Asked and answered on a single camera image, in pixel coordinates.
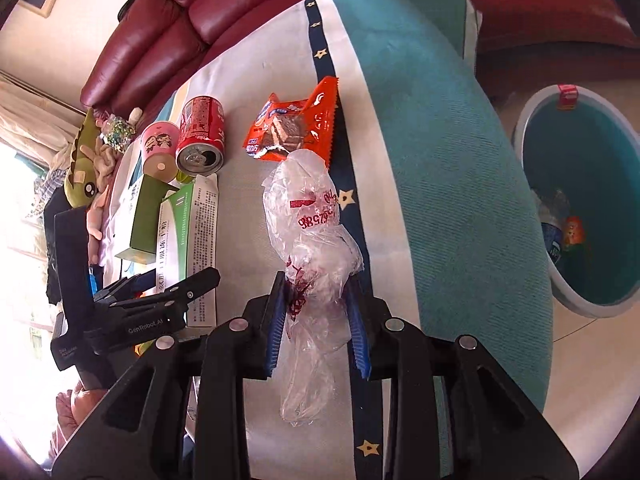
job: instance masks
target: sofa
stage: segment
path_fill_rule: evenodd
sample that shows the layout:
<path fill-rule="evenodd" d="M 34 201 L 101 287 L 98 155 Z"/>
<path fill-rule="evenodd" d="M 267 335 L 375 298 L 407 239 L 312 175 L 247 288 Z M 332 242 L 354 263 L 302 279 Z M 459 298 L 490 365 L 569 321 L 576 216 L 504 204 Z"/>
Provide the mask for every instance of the sofa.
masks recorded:
<path fill-rule="evenodd" d="M 200 67 L 300 0 L 133 0 L 81 93 L 87 107 L 139 127 Z M 479 53 L 549 41 L 637 48 L 614 0 L 472 0 L 482 12 Z"/>

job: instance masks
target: metal bolt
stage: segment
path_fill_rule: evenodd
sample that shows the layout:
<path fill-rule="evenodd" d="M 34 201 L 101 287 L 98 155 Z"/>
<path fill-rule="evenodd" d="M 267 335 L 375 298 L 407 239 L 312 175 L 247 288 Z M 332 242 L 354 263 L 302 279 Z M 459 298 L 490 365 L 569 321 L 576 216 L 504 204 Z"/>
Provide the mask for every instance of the metal bolt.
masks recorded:
<path fill-rule="evenodd" d="M 156 339 L 156 346 L 161 350 L 168 350 L 175 343 L 175 339 L 170 335 L 163 335 Z"/>
<path fill-rule="evenodd" d="M 470 335 L 463 335 L 459 340 L 460 346 L 465 350 L 475 350 L 478 347 L 478 341 Z"/>
<path fill-rule="evenodd" d="M 404 321 L 397 317 L 392 317 L 391 319 L 386 320 L 385 326 L 386 329 L 391 330 L 391 332 L 400 332 L 404 328 Z"/>
<path fill-rule="evenodd" d="M 244 317 L 236 317 L 229 323 L 229 328 L 233 332 L 242 332 L 249 326 L 249 322 Z"/>

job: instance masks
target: white bin rim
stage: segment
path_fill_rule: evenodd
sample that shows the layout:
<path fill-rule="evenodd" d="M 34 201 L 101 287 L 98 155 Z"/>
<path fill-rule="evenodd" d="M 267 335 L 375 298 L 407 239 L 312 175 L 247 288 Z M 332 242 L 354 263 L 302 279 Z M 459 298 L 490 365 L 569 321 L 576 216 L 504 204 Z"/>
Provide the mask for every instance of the white bin rim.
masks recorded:
<path fill-rule="evenodd" d="M 623 132 L 631 146 L 636 151 L 636 156 L 640 159 L 640 141 L 638 139 L 638 133 L 634 130 L 633 126 L 626 120 L 626 117 L 620 113 L 620 111 L 605 98 L 599 96 L 595 92 L 581 86 L 576 86 L 578 90 L 578 100 L 581 103 L 591 105 L 596 110 L 601 111 L 607 117 L 609 117 L 614 124 Z M 548 86 L 536 92 L 525 104 L 518 123 L 516 124 L 513 133 L 513 149 L 515 150 L 516 157 L 524 170 L 524 135 L 529 125 L 529 121 L 535 115 L 535 113 L 548 104 L 549 102 L 558 101 L 560 95 L 560 89 L 558 85 Z M 591 301 L 585 300 L 577 292 L 575 292 L 569 284 L 564 280 L 556 266 L 551 261 L 551 258 L 546 256 L 547 265 L 549 269 L 549 277 L 551 279 L 551 289 L 554 296 L 560 303 L 562 303 L 569 310 L 586 317 L 614 317 L 629 310 L 636 302 L 640 301 L 640 287 L 636 284 L 636 287 L 629 292 L 629 294 L 614 304 L 596 304 Z"/>

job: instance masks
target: tile floor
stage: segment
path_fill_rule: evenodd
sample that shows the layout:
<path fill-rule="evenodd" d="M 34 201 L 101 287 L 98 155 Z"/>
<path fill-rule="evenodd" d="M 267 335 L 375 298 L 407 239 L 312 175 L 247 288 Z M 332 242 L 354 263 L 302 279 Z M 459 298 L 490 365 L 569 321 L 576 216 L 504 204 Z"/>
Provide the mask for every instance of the tile floor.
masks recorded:
<path fill-rule="evenodd" d="M 617 107 L 640 129 L 640 80 L 576 82 Z M 498 109 L 511 139 L 533 92 Z M 640 394 L 640 304 L 612 319 L 578 316 L 554 300 L 554 348 L 544 415 L 584 475 L 609 447 Z"/>

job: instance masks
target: trash bin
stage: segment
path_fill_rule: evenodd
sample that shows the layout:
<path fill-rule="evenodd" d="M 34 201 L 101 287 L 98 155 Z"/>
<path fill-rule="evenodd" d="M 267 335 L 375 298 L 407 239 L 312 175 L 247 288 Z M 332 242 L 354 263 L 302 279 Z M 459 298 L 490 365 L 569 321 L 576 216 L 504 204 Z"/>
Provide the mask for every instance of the trash bin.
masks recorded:
<path fill-rule="evenodd" d="M 576 88 L 573 106 L 559 86 L 537 92 L 513 145 L 529 186 L 548 196 L 562 189 L 586 232 L 581 295 L 548 258 L 554 296 L 582 316 L 612 317 L 640 301 L 640 142 L 611 103 Z"/>

